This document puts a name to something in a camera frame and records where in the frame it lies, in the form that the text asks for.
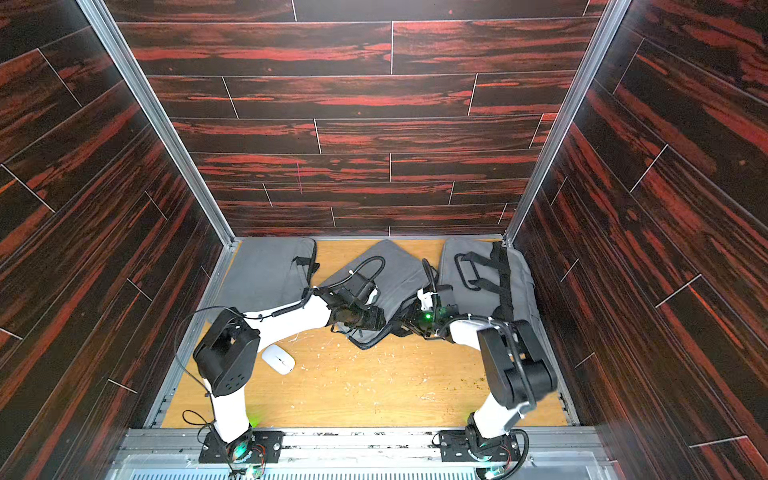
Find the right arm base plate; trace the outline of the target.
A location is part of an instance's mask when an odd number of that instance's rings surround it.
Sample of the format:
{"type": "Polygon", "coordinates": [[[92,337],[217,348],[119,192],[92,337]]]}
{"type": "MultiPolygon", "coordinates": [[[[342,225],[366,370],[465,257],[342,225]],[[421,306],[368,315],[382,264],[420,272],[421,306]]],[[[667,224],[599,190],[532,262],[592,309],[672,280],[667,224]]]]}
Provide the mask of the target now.
{"type": "Polygon", "coordinates": [[[433,440],[443,462],[504,462],[521,458],[514,436],[482,437],[475,427],[440,430],[433,440]]]}

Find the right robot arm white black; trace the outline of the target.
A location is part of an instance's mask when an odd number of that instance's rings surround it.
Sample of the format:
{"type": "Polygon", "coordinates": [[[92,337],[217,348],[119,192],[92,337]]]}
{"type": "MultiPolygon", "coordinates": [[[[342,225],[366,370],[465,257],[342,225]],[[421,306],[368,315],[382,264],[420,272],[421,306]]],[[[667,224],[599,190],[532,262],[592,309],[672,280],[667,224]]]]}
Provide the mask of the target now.
{"type": "Polygon", "coordinates": [[[429,287],[416,293],[399,320],[404,330],[425,340],[445,340],[480,352],[490,394],[470,414],[463,446],[474,459],[488,461],[497,450],[512,448],[514,426],[557,389],[557,377],[531,324],[514,318],[508,261],[469,252],[455,255],[454,262],[463,287],[498,297],[493,312],[462,313],[453,288],[435,284],[427,267],[429,287]]]}

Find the grey laptop sleeve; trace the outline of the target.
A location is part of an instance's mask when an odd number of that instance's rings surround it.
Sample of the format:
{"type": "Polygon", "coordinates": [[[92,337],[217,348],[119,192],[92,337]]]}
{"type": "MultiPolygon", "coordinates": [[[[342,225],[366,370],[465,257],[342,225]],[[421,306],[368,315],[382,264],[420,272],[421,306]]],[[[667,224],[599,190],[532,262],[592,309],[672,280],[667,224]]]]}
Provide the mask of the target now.
{"type": "Polygon", "coordinates": [[[372,256],[382,256],[386,260],[383,272],[375,279],[378,289],[375,305],[383,310],[386,319],[385,326],[379,331],[366,331],[352,330],[341,323],[329,323],[333,332],[345,335],[353,345],[361,350],[374,347],[389,335],[400,338],[409,336],[411,333],[401,325],[401,315],[406,304],[415,299],[416,292],[427,286],[427,277],[421,260],[407,253],[390,240],[376,243],[320,286],[329,285],[345,278],[350,270],[372,256]]]}

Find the grey bag with straps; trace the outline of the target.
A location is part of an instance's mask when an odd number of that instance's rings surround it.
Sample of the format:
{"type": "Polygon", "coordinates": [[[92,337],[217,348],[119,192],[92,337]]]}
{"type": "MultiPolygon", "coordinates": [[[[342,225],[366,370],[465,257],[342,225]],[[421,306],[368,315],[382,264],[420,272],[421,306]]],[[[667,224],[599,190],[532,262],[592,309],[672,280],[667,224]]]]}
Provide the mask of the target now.
{"type": "Polygon", "coordinates": [[[459,315],[479,317],[481,327],[489,317],[513,322],[526,347],[540,344],[534,281],[519,251],[500,242],[448,239],[441,254],[439,280],[452,287],[459,315]]]}

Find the grey laptop bag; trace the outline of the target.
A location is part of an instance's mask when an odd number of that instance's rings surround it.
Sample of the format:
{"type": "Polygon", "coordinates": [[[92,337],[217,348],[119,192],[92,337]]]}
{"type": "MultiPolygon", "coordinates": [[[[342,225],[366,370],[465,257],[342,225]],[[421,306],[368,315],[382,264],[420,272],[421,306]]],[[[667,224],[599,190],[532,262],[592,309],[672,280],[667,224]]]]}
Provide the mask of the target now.
{"type": "Polygon", "coordinates": [[[311,292],[316,256],[311,238],[244,238],[212,303],[242,313],[302,304],[311,292]]]}

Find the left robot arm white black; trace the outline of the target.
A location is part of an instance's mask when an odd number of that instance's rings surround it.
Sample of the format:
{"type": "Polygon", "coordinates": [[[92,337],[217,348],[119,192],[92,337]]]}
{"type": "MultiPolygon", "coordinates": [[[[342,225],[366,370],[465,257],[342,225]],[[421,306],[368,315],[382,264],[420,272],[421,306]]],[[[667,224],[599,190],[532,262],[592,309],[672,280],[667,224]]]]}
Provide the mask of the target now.
{"type": "Polygon", "coordinates": [[[221,312],[193,352],[199,375],[196,381],[211,402],[214,421],[209,424],[214,444],[242,462],[253,443],[246,413],[245,386],[260,352],[304,331],[340,323],[350,332],[386,323],[375,305],[375,279],[386,260],[372,256],[348,275],[326,286],[307,290],[295,303],[263,312],[241,313],[233,307],[221,312]]]}

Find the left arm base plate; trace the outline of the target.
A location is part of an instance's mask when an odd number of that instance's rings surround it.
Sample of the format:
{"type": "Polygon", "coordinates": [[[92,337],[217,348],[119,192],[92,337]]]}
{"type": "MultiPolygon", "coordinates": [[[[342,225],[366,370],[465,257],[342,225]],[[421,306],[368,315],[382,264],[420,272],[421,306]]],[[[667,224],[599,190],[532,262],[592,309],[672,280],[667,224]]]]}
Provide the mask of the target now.
{"type": "Polygon", "coordinates": [[[280,430],[249,430],[236,440],[226,443],[213,429],[205,437],[198,461],[202,464],[232,466],[277,463],[284,436],[280,430]]]}

